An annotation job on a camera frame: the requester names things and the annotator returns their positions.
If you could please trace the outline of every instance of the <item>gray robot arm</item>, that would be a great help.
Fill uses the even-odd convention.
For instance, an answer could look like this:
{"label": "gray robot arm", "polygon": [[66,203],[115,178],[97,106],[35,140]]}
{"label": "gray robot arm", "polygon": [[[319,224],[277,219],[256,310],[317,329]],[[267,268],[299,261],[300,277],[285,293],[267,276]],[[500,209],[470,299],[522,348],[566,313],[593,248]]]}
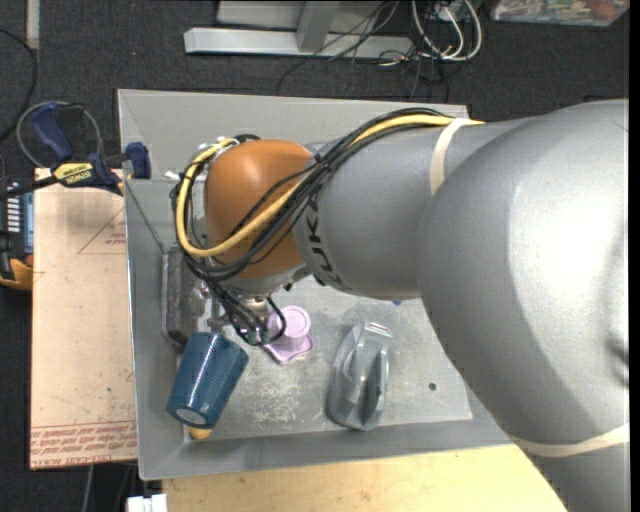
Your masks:
{"label": "gray robot arm", "polygon": [[421,297],[569,510],[629,510],[628,102],[460,128],[440,184],[442,131],[344,164],[294,228],[298,249],[345,292]]}
{"label": "gray robot arm", "polygon": [[[265,331],[252,302],[309,273],[421,298],[450,360],[569,510],[629,510],[628,101],[480,126],[421,113],[373,120],[308,165],[286,141],[204,149],[176,193],[190,268],[247,319],[250,344]],[[384,136],[353,149],[380,123]],[[198,248],[186,205],[210,158],[216,245]]]}

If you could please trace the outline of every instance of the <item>yellow cable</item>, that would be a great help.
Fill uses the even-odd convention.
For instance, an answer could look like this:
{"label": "yellow cable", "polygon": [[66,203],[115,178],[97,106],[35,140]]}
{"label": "yellow cable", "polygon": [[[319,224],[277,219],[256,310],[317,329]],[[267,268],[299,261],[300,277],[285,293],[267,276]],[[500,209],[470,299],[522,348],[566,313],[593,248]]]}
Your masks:
{"label": "yellow cable", "polygon": [[[397,117],[395,119],[390,119],[388,121],[383,121],[375,126],[372,126],[368,130],[364,131],[352,144],[360,142],[381,130],[386,128],[392,128],[395,126],[402,126],[406,124],[424,124],[426,126],[447,126],[451,122],[453,122],[454,118],[444,117],[444,116],[431,116],[426,114],[411,114],[406,116]],[[470,124],[482,124],[481,121],[472,121]],[[189,168],[185,172],[185,181],[188,179],[194,179],[195,171],[198,166],[210,159],[215,153],[220,151],[223,147],[228,146],[233,143],[232,139],[225,139],[208,148],[207,150],[200,153],[196,159],[193,160]],[[183,181],[180,190],[178,191],[178,197],[176,202],[176,234],[178,237],[178,242],[180,246],[191,256],[198,258],[207,258],[211,256],[218,256],[223,252],[228,251],[232,247],[238,245],[241,241],[245,240],[249,233],[252,231],[257,231],[258,228],[262,224],[266,224],[271,219],[273,219],[280,208],[287,202],[287,200],[293,195],[298,187],[300,187],[305,180],[300,180],[296,183],[292,188],[290,188],[285,194],[280,196],[276,201],[274,201],[268,208],[260,213],[260,215],[254,217],[250,222],[248,222],[240,231],[235,233],[233,236],[227,238],[224,242],[216,245],[215,247],[210,247],[208,249],[201,249],[191,244],[189,238],[187,237],[186,226],[184,225],[184,211],[185,205],[187,201],[187,189],[185,186],[185,181]]]}

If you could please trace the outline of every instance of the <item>cardboard sheet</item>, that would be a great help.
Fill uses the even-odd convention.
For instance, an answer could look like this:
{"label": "cardboard sheet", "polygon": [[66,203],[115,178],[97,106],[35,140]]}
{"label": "cardboard sheet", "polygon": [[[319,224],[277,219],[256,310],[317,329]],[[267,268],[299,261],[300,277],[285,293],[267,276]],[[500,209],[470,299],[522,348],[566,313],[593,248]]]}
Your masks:
{"label": "cardboard sheet", "polygon": [[35,197],[30,467],[137,457],[124,199]]}

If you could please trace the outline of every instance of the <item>white label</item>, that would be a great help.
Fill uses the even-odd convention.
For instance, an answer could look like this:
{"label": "white label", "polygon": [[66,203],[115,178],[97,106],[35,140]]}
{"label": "white label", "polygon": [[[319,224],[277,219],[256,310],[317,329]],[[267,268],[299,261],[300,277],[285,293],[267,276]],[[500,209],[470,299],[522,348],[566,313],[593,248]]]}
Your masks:
{"label": "white label", "polygon": [[183,420],[188,421],[190,423],[195,423],[196,425],[204,425],[205,419],[198,414],[197,412],[190,411],[189,409],[178,409],[176,414],[180,416]]}

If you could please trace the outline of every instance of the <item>gray tray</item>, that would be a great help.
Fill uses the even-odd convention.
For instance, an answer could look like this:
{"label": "gray tray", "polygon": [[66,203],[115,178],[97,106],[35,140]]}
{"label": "gray tray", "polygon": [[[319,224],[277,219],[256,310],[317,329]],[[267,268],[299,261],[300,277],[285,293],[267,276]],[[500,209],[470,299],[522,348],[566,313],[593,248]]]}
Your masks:
{"label": "gray tray", "polygon": [[[150,147],[154,177],[180,169],[198,144],[218,135],[252,131],[308,144],[330,140],[382,112],[406,107],[139,91],[120,91],[119,99],[122,143],[140,140]],[[159,129],[167,119],[181,126],[184,118],[193,133]],[[307,124],[316,131],[303,133],[300,126],[292,130],[302,119],[313,119]],[[165,412],[179,358],[162,334],[163,255],[176,246],[169,202],[174,184],[161,178],[130,180],[125,194],[141,478],[321,464],[508,442],[448,361],[420,301],[394,305],[354,297],[321,287],[313,279],[274,295],[281,306],[295,304],[309,312],[313,351],[288,365],[278,365],[261,349],[246,347],[249,365],[212,435],[205,441],[192,441],[183,426]],[[370,432],[346,429],[326,414],[336,349],[349,329],[362,320],[381,323],[394,333],[387,405],[380,426]],[[226,334],[237,339],[231,330]]]}

